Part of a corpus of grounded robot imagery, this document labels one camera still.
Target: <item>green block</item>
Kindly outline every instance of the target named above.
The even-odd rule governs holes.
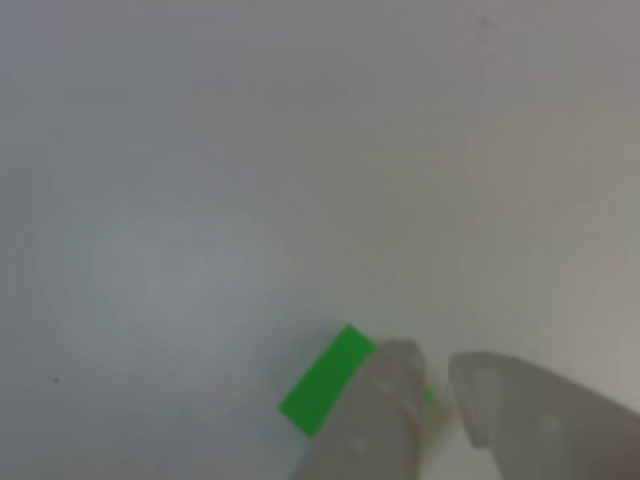
[[[322,427],[351,377],[376,345],[347,325],[280,404],[280,411],[313,437]]]

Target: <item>green object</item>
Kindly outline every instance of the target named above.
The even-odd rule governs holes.
[[[303,433],[313,437],[351,377],[375,349],[375,343],[347,325],[283,400],[280,411]],[[426,390],[424,399],[433,402],[433,393]]]

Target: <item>white surface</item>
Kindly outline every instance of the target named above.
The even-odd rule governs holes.
[[[640,409],[639,14],[3,2],[2,477],[283,478],[347,321],[443,394],[489,349]],[[496,478],[458,427],[427,463]]]

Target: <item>green rectangle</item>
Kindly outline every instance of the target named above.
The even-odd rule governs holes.
[[[347,325],[280,404],[280,411],[309,437],[331,409],[375,344]]]

